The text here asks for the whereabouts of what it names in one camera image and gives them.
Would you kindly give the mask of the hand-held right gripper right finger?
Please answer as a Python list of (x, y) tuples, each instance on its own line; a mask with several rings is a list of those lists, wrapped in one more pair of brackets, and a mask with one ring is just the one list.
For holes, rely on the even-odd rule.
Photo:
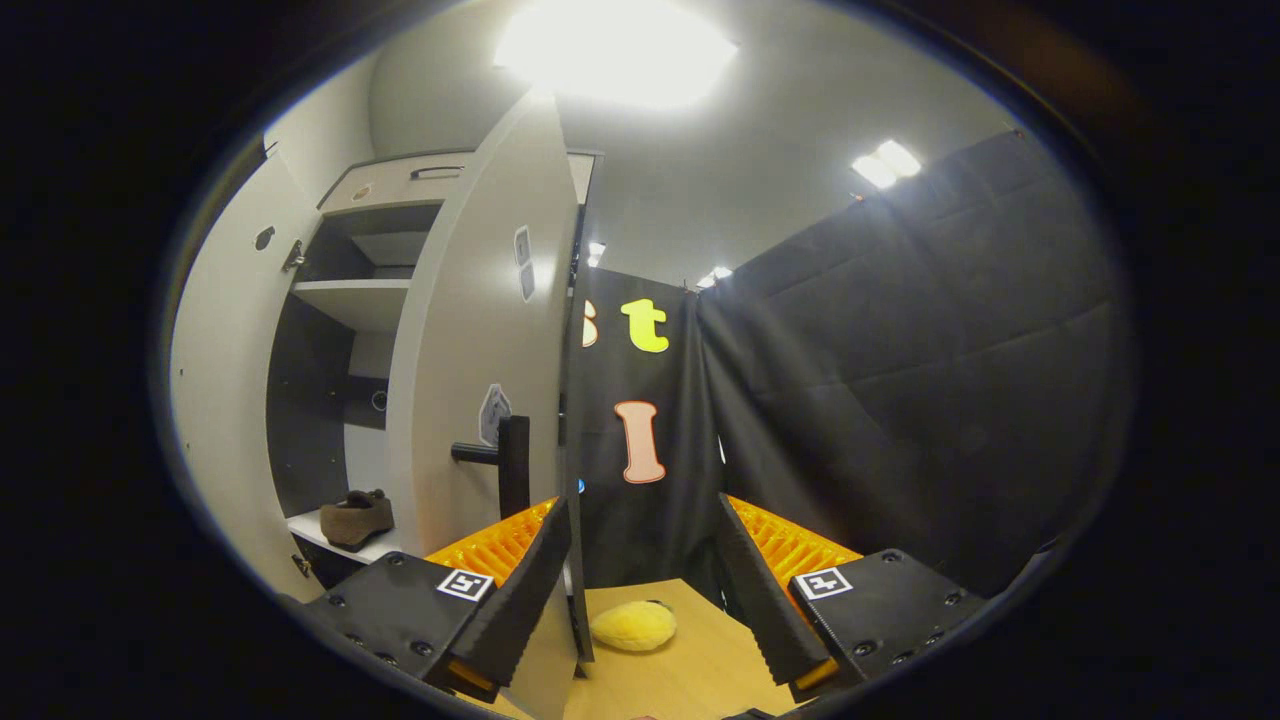
[(987, 602), (902, 550), (861, 555), (728, 495), (716, 544), (777, 685), (799, 703), (924, 657)]

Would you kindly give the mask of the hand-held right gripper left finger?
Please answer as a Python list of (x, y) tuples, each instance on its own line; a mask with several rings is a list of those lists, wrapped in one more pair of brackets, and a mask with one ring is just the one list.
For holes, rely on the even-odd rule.
[(549, 498), (421, 559), (389, 552), (300, 606), (302, 623), (417, 682), (492, 702), (512, 684), (571, 546)]

